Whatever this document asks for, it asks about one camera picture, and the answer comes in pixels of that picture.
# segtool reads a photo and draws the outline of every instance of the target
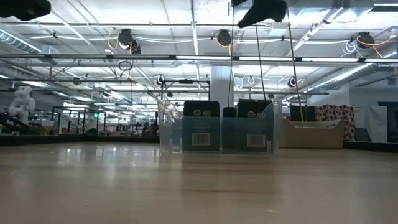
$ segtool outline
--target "wooden floor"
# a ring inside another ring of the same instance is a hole
[[[2,224],[396,224],[397,209],[397,154],[160,157],[150,144],[0,147]]]

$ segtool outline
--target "patterned fabric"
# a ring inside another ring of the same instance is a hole
[[[317,106],[315,109],[315,119],[317,121],[345,120],[344,140],[355,141],[355,118],[351,106]]]

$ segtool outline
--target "clear plastic bin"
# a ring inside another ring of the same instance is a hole
[[[278,150],[281,102],[273,102],[257,118],[188,117],[167,100],[158,104],[161,153],[275,154]]]

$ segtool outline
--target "white curtain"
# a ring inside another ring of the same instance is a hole
[[[386,106],[354,107],[355,126],[366,128],[372,142],[387,143],[388,121]]]

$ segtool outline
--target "barcode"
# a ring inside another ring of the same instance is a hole
[[[209,146],[210,136],[209,133],[192,133],[192,146]]]
[[[247,145],[248,147],[265,147],[266,136],[248,134]]]

